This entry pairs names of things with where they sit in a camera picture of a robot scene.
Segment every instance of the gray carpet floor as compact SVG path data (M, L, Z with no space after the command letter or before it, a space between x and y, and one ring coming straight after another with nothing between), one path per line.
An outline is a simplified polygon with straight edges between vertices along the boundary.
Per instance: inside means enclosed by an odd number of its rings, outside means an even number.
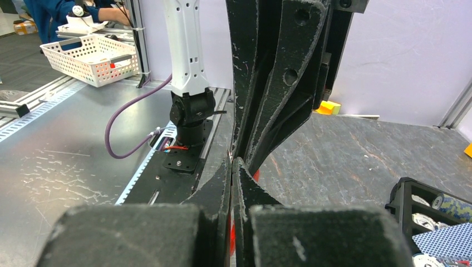
M62 76L40 53L40 44L37 33L0 38L0 91L32 92Z

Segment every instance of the black plastic organizer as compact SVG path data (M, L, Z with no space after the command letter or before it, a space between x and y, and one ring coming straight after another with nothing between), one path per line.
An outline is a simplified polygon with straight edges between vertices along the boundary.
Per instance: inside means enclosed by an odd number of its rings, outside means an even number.
M389 210L390 213L392 213L392 215L400 224L400 228L405 235L406 241L408 242L413 255L416 253L421 253L421 251L416 246L412 236L425 233L430 230L414 223L412 214L421 213L431 217L436 222L441 221L442 223L448 224L450 226L464 223L464 221L418 203L411 198L411 195L417 195L426 200L428 203L432 203L440 193L447 194L461 201L468 202L448 192L441 191L409 177L400 178L400 181L394 186L390 193L390 203L386 204L385 208Z

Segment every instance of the person's hand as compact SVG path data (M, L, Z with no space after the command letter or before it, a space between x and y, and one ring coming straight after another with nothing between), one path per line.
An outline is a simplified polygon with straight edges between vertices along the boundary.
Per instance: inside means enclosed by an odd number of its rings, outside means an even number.
M124 26L130 26L130 21L129 21L130 12L128 11L128 9L126 9L125 7L120 7L120 8L115 8L115 9L116 9L116 15L115 15L115 19L113 20L123 24Z

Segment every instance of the blue jacket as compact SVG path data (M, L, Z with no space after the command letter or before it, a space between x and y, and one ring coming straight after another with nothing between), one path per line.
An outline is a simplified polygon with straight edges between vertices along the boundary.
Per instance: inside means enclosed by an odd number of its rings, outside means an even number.
M62 40L57 37L58 26L67 24L66 15L72 11L74 0L24 0L31 17L35 20L42 43L50 43ZM87 7L94 22L99 21L99 9L111 7L113 0L95 0L96 7Z

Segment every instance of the perforated basket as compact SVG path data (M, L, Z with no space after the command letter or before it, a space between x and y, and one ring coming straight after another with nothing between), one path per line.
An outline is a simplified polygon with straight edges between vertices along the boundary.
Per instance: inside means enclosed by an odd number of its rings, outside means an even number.
M53 69L95 87L139 73L135 47L103 36L91 34L40 47Z

